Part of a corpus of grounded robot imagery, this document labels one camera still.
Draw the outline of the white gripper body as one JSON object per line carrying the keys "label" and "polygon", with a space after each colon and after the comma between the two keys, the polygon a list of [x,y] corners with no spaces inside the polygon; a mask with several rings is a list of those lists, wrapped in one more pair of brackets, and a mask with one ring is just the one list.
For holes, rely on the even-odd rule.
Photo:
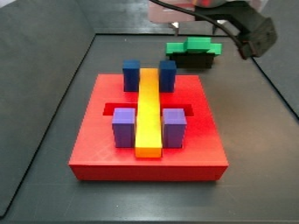
{"label": "white gripper body", "polygon": [[[246,1],[257,11],[262,11],[269,2],[269,0],[163,0],[164,3],[190,11],[195,11],[196,6],[203,9],[211,9],[237,1]],[[174,22],[191,22],[195,18],[178,10],[168,9],[166,6],[148,2],[148,20],[156,24],[167,24]]]}

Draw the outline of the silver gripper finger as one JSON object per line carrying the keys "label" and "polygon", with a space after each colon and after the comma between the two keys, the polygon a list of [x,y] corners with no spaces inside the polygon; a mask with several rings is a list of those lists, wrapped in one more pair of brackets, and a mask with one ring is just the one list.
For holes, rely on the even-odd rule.
{"label": "silver gripper finger", "polygon": [[218,29],[219,29],[218,26],[214,24],[213,25],[213,35],[215,35]]}

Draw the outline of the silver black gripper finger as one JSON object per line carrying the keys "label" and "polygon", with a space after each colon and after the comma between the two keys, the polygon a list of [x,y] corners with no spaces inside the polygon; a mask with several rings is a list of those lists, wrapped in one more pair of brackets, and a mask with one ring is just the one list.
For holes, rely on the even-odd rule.
{"label": "silver black gripper finger", "polygon": [[174,30],[174,35],[175,35],[175,37],[178,37],[179,36],[179,30],[180,30],[179,22],[172,22],[171,26],[172,26],[172,30]]}

